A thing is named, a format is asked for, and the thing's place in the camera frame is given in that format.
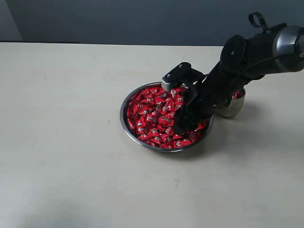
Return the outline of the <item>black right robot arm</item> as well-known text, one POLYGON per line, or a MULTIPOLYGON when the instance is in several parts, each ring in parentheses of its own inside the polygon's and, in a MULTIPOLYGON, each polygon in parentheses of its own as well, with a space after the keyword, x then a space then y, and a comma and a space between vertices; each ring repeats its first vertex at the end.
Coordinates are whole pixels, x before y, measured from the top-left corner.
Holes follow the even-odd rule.
POLYGON ((304 68, 304 29, 285 23, 268 27, 259 12, 248 16, 250 24, 262 32, 246 39, 234 35, 225 43, 219 62, 207 74, 178 64, 162 79, 164 89, 186 85, 181 108, 176 111, 173 128, 177 133, 193 131, 224 106, 245 85, 268 74, 299 72, 304 68))

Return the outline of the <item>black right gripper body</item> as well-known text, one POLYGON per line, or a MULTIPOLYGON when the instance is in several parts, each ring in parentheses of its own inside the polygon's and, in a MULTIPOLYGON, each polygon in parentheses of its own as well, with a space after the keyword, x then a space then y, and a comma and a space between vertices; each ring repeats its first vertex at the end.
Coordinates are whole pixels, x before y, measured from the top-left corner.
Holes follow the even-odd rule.
POLYGON ((197 95, 192 98, 185 96, 185 105, 189 116, 209 118, 218 106, 229 100, 232 94, 247 84, 247 80, 237 74, 229 74, 215 66, 205 80, 196 86, 197 95))

